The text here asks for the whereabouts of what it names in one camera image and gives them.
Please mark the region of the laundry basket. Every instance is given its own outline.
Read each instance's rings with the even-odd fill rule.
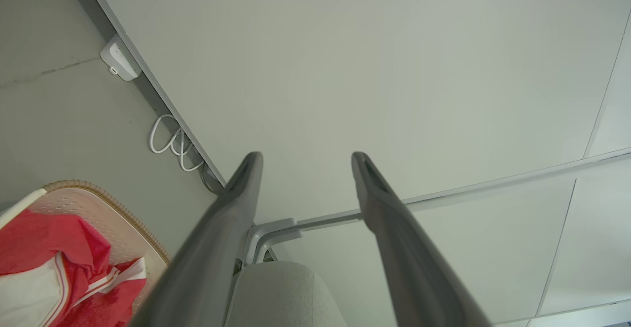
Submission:
[[[0,216],[0,229],[28,208],[32,212],[81,216],[107,239],[110,264],[144,257],[146,283],[133,304],[135,313],[171,260],[154,235],[103,188],[84,181],[59,181],[32,192]]]

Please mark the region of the white table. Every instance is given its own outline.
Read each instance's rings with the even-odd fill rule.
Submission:
[[[263,153],[256,223],[357,208],[356,150],[408,198],[631,147],[631,0],[99,2],[215,172]]]

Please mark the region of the coiled white cable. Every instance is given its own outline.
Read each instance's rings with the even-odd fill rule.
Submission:
[[[171,136],[171,140],[169,140],[169,143],[167,143],[167,145],[162,147],[162,149],[155,149],[155,147],[153,147],[153,136],[155,136],[156,129],[158,128],[158,124],[165,117],[170,117],[173,120],[175,120],[175,117],[173,115],[171,115],[171,114],[162,115],[162,116],[160,116],[158,118],[158,120],[156,120],[156,122],[153,124],[153,128],[151,128],[151,134],[149,134],[149,149],[151,149],[151,152],[154,152],[156,154],[160,154],[160,153],[166,151],[167,148],[171,148],[171,152],[173,152],[173,154],[178,156],[178,160],[180,162],[180,168],[182,168],[183,171],[185,171],[185,172],[192,172],[193,170],[196,170],[197,168],[201,167],[203,165],[203,163],[204,163],[203,160],[201,162],[199,162],[198,165],[196,165],[195,167],[192,167],[192,168],[186,168],[184,166],[184,156],[189,152],[189,149],[191,149],[193,143],[190,143],[186,147],[186,150],[184,150],[184,136],[185,135],[184,135],[184,130],[182,130],[182,127],[179,127],[177,129],[175,134],[173,134],[173,136]],[[175,139],[177,138],[178,135],[180,135],[180,152],[178,152],[175,149],[175,145],[174,145]]]

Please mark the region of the floor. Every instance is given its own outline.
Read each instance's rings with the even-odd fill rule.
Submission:
[[[50,182],[108,190],[174,254],[214,201],[148,135],[168,110],[149,81],[110,75],[115,30],[95,0],[0,0],[0,208]],[[175,123],[160,125],[156,146]]]

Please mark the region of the red garment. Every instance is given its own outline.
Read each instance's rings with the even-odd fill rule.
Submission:
[[[68,295],[59,314],[46,325],[126,325],[146,278],[137,274],[132,280],[116,280],[138,260],[111,266],[109,242],[79,216],[42,215],[29,210],[20,213],[0,230],[0,276],[37,268],[58,252],[63,253]],[[117,285],[103,293],[113,282]]]

